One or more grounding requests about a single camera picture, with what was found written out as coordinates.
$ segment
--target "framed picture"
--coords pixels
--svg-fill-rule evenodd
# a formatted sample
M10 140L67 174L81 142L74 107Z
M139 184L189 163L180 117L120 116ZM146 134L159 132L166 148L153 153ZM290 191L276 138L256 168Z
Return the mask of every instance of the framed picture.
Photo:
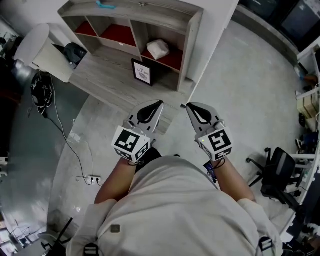
M153 85L151 68L139 60L131 59L134 78L149 85Z

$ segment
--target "person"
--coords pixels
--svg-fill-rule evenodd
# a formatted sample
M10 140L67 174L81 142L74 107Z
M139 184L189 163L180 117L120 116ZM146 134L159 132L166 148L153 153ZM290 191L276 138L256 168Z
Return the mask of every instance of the person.
M136 165L119 160L68 244L68 256L86 255L91 243L100 256L264 255L265 237L272 241L267 255L282 254L279 233L226 157L224 164L211 161L220 191L187 160L159 157L154 148L143 157L148 154L156 159L137 173Z

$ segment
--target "office chair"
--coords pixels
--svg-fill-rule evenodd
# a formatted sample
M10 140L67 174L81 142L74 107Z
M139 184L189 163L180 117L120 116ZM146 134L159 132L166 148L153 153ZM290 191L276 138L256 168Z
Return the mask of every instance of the office chair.
M272 158L270 148L266 148L264 151L268 153L265 167L251 158L246 159L247 163L253 163L260 169L257 173L258 178L249 187L262 180L261 193L264 197L277 199L283 205L287 204L296 212L298 218L304 219L305 211L302 205L291 194L285 192L287 185L301 180L301 177L291 178L295 172L295 160L279 147L275 149Z

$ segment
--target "gray floor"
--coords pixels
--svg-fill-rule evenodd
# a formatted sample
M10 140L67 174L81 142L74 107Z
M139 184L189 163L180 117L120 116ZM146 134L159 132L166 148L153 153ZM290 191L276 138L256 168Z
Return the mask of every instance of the gray floor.
M19 230L27 235L46 229L52 184L66 143L61 132L33 105L30 85L36 72L19 68L14 73L24 94L12 125L8 177L0 184L0 202L9 231L18 228L18 236ZM60 119L69 134L88 94L55 77L53 83ZM53 104L47 112L58 123Z
M215 107L230 127L234 139L231 161L247 180L257 169L247 164L250 156L263 162L264 148L281 147L295 153L294 139L300 135L295 90L302 84L289 62L260 37L233 21L204 73L191 101ZM72 130L89 143L93 173L105 180L119 157L111 148L116 127L126 116L89 97ZM203 169L207 155L194 142L195 132L185 109L181 109L167 133L155 144L162 155L180 154ZM73 144L80 154L85 175L92 173L91 156L85 143ZM54 180L49 222L62 225L68 217L79 225L86 208L94 202L99 186L88 186L76 157L65 147ZM286 206L262 197L254 187L257 201L279 231L292 213Z

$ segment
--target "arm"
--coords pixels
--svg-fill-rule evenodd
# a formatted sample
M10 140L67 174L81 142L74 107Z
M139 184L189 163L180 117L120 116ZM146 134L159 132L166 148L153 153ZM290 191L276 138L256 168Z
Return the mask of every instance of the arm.
M136 168L136 166L129 165L128 160L120 158L111 175L96 195L94 203L100 204L109 199L119 201L124 198L128 194Z
M255 196L248 184L238 173L233 164L228 160L227 157L224 158L225 163L222 167L214 169L214 174L219 182L221 191L228 194L236 202L241 199L249 199L255 201ZM212 162L213 168L219 164L219 161Z

